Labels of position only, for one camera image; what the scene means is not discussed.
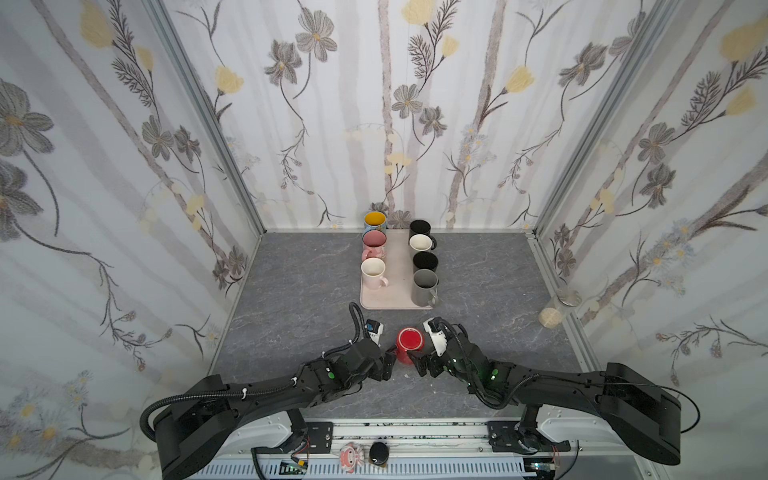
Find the red mug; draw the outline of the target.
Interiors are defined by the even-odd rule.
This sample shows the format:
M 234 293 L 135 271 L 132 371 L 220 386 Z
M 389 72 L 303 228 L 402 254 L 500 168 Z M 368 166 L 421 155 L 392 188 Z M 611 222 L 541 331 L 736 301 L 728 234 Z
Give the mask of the red mug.
M 403 328 L 398 332 L 396 338 L 396 357 L 397 360 L 405 365 L 412 365 L 413 361 L 409 357 L 410 352 L 419 352 L 424 345 L 422 333 L 413 327 Z

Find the pink glass mug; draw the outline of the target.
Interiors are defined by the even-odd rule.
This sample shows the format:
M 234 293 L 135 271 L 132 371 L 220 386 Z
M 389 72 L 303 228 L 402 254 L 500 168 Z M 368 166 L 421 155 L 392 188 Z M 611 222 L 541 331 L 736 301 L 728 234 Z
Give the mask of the pink glass mug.
M 371 258 L 386 259 L 387 235 L 379 230 L 371 230 L 362 236 L 362 260 Z

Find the black and white mug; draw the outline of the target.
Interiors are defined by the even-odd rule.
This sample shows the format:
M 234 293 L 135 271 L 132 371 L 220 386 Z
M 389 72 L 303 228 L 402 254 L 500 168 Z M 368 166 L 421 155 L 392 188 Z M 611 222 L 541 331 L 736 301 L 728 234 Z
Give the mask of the black and white mug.
M 413 272 L 419 270 L 430 270 L 435 272 L 439 266 L 438 257 L 431 251 L 420 251 L 414 254 L 412 258 Z

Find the grey mug white inside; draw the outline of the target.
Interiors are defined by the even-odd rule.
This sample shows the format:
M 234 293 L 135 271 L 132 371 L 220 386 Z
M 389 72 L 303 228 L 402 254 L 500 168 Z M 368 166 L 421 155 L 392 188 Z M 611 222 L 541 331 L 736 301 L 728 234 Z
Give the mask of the grey mug white inside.
M 414 234 L 408 241 L 409 252 L 411 256 L 417 253 L 431 252 L 436 248 L 435 240 L 426 234 Z

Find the grey mug white rim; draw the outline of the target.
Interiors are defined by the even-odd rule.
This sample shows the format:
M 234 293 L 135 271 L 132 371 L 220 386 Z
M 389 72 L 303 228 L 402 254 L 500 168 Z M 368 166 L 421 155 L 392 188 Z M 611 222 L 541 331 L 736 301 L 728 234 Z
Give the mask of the grey mug white rim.
M 419 269 L 413 274 L 411 300 L 419 307 L 432 308 L 438 302 L 438 275 L 429 269 Z

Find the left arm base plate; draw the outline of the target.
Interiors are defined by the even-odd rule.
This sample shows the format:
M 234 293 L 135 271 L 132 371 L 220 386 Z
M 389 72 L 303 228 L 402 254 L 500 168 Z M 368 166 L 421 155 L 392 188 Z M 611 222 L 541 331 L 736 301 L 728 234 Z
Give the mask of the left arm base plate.
M 287 437 L 276 446 L 257 445 L 252 451 L 258 454 L 328 454 L 331 451 L 333 433 L 333 422 L 291 425 Z

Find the blue mug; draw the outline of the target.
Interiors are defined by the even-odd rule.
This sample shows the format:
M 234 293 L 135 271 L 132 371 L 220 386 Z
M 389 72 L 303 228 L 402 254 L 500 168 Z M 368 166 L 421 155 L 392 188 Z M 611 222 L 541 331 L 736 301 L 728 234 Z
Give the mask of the blue mug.
M 380 211 L 371 211 L 364 216 L 364 232 L 384 232 L 387 228 L 387 216 Z

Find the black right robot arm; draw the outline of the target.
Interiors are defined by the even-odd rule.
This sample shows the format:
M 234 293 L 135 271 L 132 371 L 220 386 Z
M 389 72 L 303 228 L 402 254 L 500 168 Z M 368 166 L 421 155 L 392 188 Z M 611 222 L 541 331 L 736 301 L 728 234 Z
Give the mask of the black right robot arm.
M 493 410 L 521 405 L 517 423 L 520 450 L 529 453 L 544 443 L 537 415 L 545 405 L 598 417 L 610 426 L 635 454 L 652 462 L 681 463 L 682 405 L 692 398 L 682 391 L 657 385 L 621 363 L 586 373 L 564 373 L 494 360 L 472 343 L 461 325 L 441 317 L 426 322 L 432 347 L 411 350 L 409 359 L 422 377 L 447 373 L 461 380 L 469 394 Z

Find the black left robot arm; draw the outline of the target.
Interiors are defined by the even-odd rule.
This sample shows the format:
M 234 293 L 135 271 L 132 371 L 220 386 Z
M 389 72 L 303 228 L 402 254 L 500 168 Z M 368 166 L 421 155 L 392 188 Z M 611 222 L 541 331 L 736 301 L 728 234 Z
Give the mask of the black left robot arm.
M 187 392 L 158 400 L 141 413 L 139 426 L 155 442 L 164 479 L 186 479 L 209 464 L 236 430 L 273 414 L 311 408 L 351 393 L 367 379 L 391 378 L 394 346 L 383 350 L 372 336 L 382 325 L 365 322 L 360 306 L 348 309 L 355 336 L 347 344 L 301 363 L 284 377 L 226 384 L 210 375 Z

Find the pale pink mug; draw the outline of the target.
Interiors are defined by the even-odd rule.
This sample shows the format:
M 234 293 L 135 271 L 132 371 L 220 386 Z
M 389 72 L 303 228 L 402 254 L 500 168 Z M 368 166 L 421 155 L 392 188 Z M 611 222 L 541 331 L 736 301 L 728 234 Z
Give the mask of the pale pink mug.
M 369 290 L 378 290 L 389 285 L 385 277 L 386 264 L 380 258 L 367 258 L 360 265 L 363 286 Z

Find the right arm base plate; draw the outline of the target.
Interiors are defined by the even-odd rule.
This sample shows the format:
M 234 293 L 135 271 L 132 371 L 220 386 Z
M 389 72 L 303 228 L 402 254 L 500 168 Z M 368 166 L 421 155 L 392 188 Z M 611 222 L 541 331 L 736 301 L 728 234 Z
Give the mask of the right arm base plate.
M 488 441 L 495 453 L 534 455 L 537 453 L 569 452 L 568 441 L 555 442 L 538 430 L 537 416 L 541 405 L 525 405 L 522 417 L 514 421 L 489 421 L 486 423 Z

